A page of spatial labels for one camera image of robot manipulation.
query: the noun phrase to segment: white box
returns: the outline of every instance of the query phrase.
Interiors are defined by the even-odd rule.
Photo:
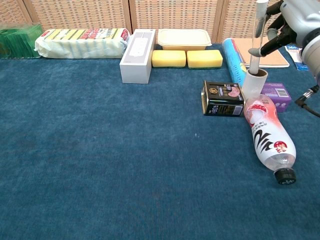
[[[155,47],[155,29],[136,29],[120,62],[124,84],[147,84],[152,68],[152,53]]]

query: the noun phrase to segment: cable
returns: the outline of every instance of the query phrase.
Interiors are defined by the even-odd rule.
[[[313,94],[317,93],[319,91],[319,85],[315,85],[311,87],[308,91],[306,91],[301,97],[299,97],[295,103],[300,106],[301,108],[307,110],[309,113],[317,116],[320,118],[320,113],[317,113],[316,111],[313,111],[310,107],[307,106],[305,101],[309,99]]]
[[[320,113],[317,113],[316,111],[313,111],[310,107],[308,107],[307,105],[304,105],[303,108],[305,110],[307,110],[309,113],[317,116],[318,118],[320,118]]]

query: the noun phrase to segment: bottle cap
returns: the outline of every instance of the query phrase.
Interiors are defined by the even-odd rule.
[[[292,168],[280,168],[274,172],[274,176],[281,185],[290,185],[296,182],[296,174]]]

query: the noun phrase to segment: bottle label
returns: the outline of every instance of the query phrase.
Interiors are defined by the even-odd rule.
[[[262,102],[255,101],[247,109],[247,116],[255,152],[260,160],[283,153],[296,157],[295,145],[279,122],[275,108],[268,108]]]

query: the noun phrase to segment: plastic bottle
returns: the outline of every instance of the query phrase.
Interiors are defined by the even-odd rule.
[[[247,99],[244,116],[251,126],[254,148],[259,160],[274,171],[279,184],[295,183],[296,174],[292,166],[296,160],[296,147],[278,120],[272,100],[263,94]]]

